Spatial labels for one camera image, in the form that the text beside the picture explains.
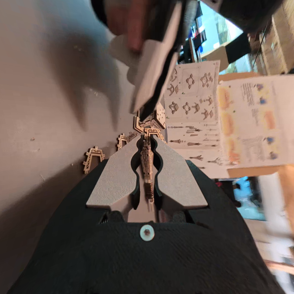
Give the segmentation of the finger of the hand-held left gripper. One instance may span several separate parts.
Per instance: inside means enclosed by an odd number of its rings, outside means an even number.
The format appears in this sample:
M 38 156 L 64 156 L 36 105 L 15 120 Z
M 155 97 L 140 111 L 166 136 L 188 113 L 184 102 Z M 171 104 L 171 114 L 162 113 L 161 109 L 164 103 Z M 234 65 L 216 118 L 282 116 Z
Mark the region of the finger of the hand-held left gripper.
M 183 39 L 183 2 L 157 2 L 135 77 L 130 112 L 151 113 L 164 93 Z
M 141 119 L 145 120 L 156 108 L 160 99 L 163 97 L 167 83 L 172 75 L 172 71 L 177 64 L 179 53 L 169 53 L 166 61 L 160 65 L 157 64 L 157 57 L 147 57 L 142 55 L 139 62 L 139 78 L 143 84 L 139 86 L 139 102 L 144 102 L 140 109 Z

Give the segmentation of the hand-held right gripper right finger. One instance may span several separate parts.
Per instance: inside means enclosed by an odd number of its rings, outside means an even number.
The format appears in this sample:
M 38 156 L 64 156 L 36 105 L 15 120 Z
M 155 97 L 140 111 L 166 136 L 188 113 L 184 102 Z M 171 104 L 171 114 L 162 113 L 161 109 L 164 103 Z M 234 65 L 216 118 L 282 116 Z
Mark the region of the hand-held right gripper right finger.
M 191 210 L 208 203 L 186 160 L 157 136 L 152 136 L 154 201 L 158 210 Z

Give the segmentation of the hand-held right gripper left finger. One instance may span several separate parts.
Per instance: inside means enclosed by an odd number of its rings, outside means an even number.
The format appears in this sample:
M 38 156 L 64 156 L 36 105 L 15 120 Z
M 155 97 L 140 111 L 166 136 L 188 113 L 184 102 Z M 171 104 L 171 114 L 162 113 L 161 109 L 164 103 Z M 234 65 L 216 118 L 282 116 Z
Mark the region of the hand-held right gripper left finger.
M 87 203 L 89 208 L 136 210 L 140 202 L 141 136 L 135 137 L 107 161 Z

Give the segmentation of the wooden tower spire model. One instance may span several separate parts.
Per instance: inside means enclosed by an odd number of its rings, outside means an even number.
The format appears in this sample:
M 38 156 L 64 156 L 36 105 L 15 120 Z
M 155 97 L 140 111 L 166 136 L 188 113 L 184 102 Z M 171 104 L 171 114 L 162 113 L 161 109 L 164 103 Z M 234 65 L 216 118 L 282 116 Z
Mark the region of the wooden tower spire model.
M 148 210 L 149 212 L 154 212 L 153 152 L 151 150 L 150 136 L 148 134 L 144 134 L 144 144 L 141 151 L 141 164 Z

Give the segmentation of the person's left hand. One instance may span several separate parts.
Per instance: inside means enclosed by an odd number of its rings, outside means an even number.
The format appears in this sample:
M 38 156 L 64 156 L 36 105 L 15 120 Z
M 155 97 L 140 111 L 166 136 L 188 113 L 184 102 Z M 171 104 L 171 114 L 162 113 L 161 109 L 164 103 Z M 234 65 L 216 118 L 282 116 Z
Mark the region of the person's left hand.
M 127 38 L 127 47 L 135 53 L 142 50 L 151 1 L 103 1 L 108 29 Z

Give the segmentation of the wooden tower base model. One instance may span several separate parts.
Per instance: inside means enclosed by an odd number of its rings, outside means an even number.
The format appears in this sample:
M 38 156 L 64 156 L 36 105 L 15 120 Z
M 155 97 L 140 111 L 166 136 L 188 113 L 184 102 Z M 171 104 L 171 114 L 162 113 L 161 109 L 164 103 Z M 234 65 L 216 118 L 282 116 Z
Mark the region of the wooden tower base model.
M 156 109 L 145 119 L 141 119 L 141 112 L 138 110 L 134 117 L 133 129 L 138 133 L 142 133 L 145 128 L 166 129 L 166 114 L 161 103 L 158 103 Z

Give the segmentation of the folded instruction leaflet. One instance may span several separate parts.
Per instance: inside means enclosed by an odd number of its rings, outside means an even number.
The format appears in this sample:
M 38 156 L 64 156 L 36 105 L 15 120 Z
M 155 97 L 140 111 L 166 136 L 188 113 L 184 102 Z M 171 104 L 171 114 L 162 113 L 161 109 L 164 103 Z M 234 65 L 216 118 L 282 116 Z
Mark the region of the folded instruction leaflet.
M 176 65 L 164 93 L 167 143 L 209 178 L 228 178 L 216 89 L 220 61 Z

